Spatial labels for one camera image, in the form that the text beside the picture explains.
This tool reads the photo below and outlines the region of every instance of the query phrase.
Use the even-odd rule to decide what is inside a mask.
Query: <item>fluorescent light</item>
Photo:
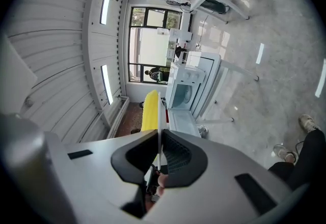
[[[103,77],[103,82],[104,82],[104,87],[105,87],[108,104],[112,104],[113,97],[112,97],[112,93],[111,93],[110,82],[108,81],[107,66],[106,65],[101,66],[101,70],[102,70],[102,77]]]
[[[261,56],[263,55],[264,47],[265,47],[265,45],[263,43],[260,43],[256,64],[260,64],[260,60],[261,60]]]
[[[101,24],[106,25],[106,18],[107,18],[107,11],[108,11],[108,4],[110,0],[104,0],[101,12]]]
[[[319,79],[319,84],[315,93],[316,97],[320,97],[322,88],[324,87],[325,84],[325,79],[326,79],[326,59],[324,59],[324,65],[322,66],[322,71],[321,71],[321,76]]]

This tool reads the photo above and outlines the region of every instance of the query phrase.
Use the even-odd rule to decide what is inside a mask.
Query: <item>polished concrete floor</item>
[[[310,0],[232,1],[250,19],[231,10],[223,15],[229,21],[224,24],[198,12],[190,49],[219,53],[222,59],[257,73],[260,81],[228,73],[204,115],[206,120],[233,117],[235,122],[207,125],[208,139],[233,146],[270,167],[279,161],[272,153],[275,144],[293,150],[304,139],[297,123],[300,114],[312,115],[326,130],[326,87],[320,93],[325,31]]]

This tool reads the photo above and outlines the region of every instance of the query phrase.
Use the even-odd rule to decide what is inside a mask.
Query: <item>brown wall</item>
[[[129,135],[131,130],[142,127],[143,110],[139,107],[138,103],[130,103],[127,107],[126,114],[124,115],[117,134],[115,137]]]

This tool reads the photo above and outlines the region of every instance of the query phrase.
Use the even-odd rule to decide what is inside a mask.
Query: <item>yellow object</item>
[[[158,92],[153,90],[145,98],[142,131],[158,129]]]

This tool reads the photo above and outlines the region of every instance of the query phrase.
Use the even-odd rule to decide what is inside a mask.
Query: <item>window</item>
[[[113,97],[112,97],[112,93],[111,93],[110,82],[108,80],[107,66],[106,65],[101,66],[101,71],[102,71],[102,78],[103,78],[107,101],[108,101],[108,104],[112,104]]]
[[[109,3],[110,3],[110,0],[103,0],[103,3],[102,3],[100,23],[103,24],[103,25],[106,25],[106,19],[107,19],[107,12],[108,12]]]
[[[157,28],[179,29],[182,13],[159,8],[135,7],[129,25],[129,81],[166,85],[171,60],[167,50],[175,42],[169,35],[159,35]]]

